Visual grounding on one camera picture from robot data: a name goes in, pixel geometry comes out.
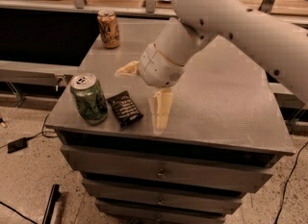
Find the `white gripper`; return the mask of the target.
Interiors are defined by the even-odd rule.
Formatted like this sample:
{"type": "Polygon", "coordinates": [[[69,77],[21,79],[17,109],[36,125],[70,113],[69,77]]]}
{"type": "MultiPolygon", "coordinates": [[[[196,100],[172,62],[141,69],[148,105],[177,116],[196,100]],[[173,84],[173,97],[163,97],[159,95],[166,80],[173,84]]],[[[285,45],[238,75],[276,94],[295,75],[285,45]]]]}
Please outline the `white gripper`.
{"type": "Polygon", "coordinates": [[[157,131],[167,127],[168,117],[172,106],[173,93],[169,87],[177,84],[184,73],[184,68],[167,60],[150,43],[141,54],[140,61],[129,62],[115,72],[119,76],[139,76],[151,87],[159,88],[151,97],[154,115],[154,126],[157,131]]]}

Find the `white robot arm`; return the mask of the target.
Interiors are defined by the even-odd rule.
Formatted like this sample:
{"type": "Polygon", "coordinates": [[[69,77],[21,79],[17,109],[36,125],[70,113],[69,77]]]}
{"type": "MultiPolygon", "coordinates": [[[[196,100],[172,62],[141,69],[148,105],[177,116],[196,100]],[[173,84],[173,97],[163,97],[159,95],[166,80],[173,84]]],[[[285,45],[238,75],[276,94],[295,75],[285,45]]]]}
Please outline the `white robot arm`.
{"type": "Polygon", "coordinates": [[[137,61],[115,74],[137,76],[157,89],[151,98],[154,128],[167,127],[173,94],[170,90],[185,65],[217,36],[229,40],[299,100],[308,103],[307,31],[254,11],[239,0],[171,0],[170,19],[137,61]]]}

